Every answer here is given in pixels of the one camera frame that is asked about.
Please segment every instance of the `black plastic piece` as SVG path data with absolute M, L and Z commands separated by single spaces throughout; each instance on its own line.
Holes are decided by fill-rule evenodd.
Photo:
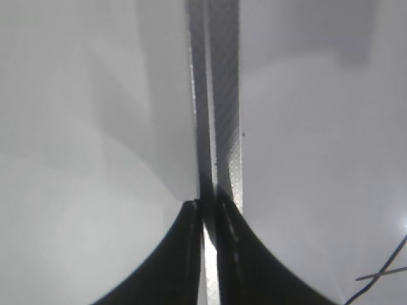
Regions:
M 94 305 L 196 305 L 201 235 L 199 201 L 187 201 L 155 251 Z
M 333 305 L 281 264 L 235 204 L 219 196 L 217 268 L 222 305 Z

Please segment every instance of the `metal strip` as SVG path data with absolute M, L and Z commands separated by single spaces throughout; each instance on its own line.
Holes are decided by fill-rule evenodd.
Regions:
M 207 0 L 189 0 L 190 60 L 197 132 L 200 199 L 204 202 L 203 247 L 208 305 L 219 305 L 215 223 L 213 218 L 214 185 L 217 181 L 214 106 L 209 51 Z
M 239 1 L 208 0 L 217 179 L 242 212 L 239 105 Z
M 238 0 L 188 0 L 190 60 L 200 199 L 204 202 L 207 303 L 219 305 L 214 206 L 216 189 L 242 211 L 238 101 Z

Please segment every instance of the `black wire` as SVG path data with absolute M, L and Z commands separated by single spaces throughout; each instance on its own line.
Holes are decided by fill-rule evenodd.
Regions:
M 407 267 L 388 270 L 388 271 L 385 271 L 382 273 L 375 273 L 375 274 L 361 276 L 360 278 L 357 278 L 355 281 L 363 281 L 363 280 L 367 280 L 369 278 L 375 278 L 376 276 L 393 275 L 394 273 L 399 273 L 399 272 L 404 272 L 404 271 L 407 271 Z
M 384 271 L 386 271 L 386 269 L 390 266 L 390 264 L 394 261 L 394 259 L 396 258 L 396 256 L 398 255 L 398 253 L 401 251 L 401 249 L 404 247 L 404 245 L 407 243 L 407 235 L 403 238 L 403 240 L 401 241 L 401 243 L 399 244 L 399 246 L 395 249 L 395 251 L 393 252 L 393 254 L 389 257 L 389 259 L 387 260 L 387 262 L 384 264 L 384 266 L 380 269 L 380 271 L 378 273 L 382 273 Z M 349 305 L 351 303 L 353 303 L 354 300 L 356 300 L 358 297 L 360 297 L 361 295 L 363 295 L 365 292 L 367 292 L 377 281 L 378 279 L 381 277 L 381 275 L 378 275 L 376 277 L 374 277 L 370 283 L 368 283 L 364 288 L 362 288 L 360 291 L 358 291 L 353 297 L 351 297 L 346 303 L 345 305 Z

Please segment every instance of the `gray surface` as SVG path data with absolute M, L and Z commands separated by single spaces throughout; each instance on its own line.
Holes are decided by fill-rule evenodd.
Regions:
M 90 304 L 197 197 L 183 1 L 0 1 L 0 304 Z
M 242 0 L 244 215 L 338 304 L 406 234 L 407 3 Z M 390 266 L 403 267 L 407 249 Z M 357 305 L 407 303 L 407 273 Z

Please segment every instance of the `textured strip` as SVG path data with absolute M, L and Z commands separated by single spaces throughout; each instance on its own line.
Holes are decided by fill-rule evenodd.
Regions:
M 203 247 L 205 259 L 206 293 L 208 305 L 219 305 L 217 252 L 214 229 L 215 136 L 212 79 L 210 76 L 209 20 L 206 0 L 189 0 L 189 26 L 191 41 L 191 77 L 195 124 L 200 199 L 203 201 Z
M 188 0 L 191 75 L 200 199 L 203 215 L 207 302 L 219 305 L 214 186 L 242 211 L 242 160 L 238 102 L 238 1 Z
M 208 2 L 217 182 L 242 211 L 242 135 L 238 83 L 239 1 Z

